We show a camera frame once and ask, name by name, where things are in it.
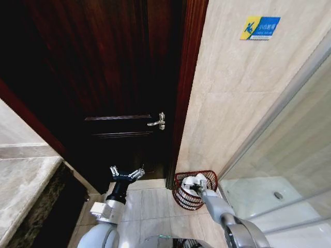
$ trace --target wooden door frame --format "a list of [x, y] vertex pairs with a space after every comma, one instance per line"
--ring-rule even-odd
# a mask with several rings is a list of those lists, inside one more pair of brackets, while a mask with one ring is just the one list
[[[172, 135], [172, 154], [166, 185], [173, 186], [174, 175], [184, 131], [187, 109], [193, 85], [195, 66], [199, 54], [202, 30], [207, 12], [208, 0], [185, 0], [182, 20], [183, 41], [179, 62], [179, 76]], [[36, 133], [38, 133], [60, 156], [71, 165], [75, 164], [66, 147], [39, 121], [25, 104], [0, 79], [0, 98], [8, 104]]]

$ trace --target trash can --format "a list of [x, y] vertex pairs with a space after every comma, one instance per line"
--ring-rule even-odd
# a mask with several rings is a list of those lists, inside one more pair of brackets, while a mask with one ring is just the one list
[[182, 180], [188, 176], [196, 176], [197, 174], [203, 174], [207, 178], [207, 188], [210, 190], [217, 190], [217, 176], [215, 172], [212, 170], [201, 170], [198, 172], [183, 172], [183, 173], [176, 173], [175, 180], [174, 180], [174, 189], [172, 191], [172, 195], [175, 201], [180, 205], [182, 208], [187, 210], [197, 210], [202, 207], [203, 202], [200, 197], [194, 196], [186, 192], [182, 188]]

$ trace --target blue and yellow sticker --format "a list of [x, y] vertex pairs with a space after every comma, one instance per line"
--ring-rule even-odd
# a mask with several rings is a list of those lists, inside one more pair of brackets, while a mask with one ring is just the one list
[[248, 17], [240, 40], [268, 40], [280, 17]]

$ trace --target door panel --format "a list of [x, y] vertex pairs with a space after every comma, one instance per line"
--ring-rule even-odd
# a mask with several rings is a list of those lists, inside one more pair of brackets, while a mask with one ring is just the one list
[[[109, 166], [164, 178], [171, 155], [182, 1], [1, 3], [0, 77], [100, 192]], [[164, 131], [148, 122], [166, 115]]]

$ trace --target door lever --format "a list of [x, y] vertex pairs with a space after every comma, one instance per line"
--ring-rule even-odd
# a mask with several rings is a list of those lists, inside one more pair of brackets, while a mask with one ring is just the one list
[[156, 126], [156, 125], [159, 125], [159, 129], [160, 130], [164, 130], [166, 128], [166, 115], [164, 114], [164, 112], [161, 112], [159, 114], [160, 116], [160, 120], [158, 121], [155, 121], [155, 122], [149, 122], [147, 123], [147, 126]]

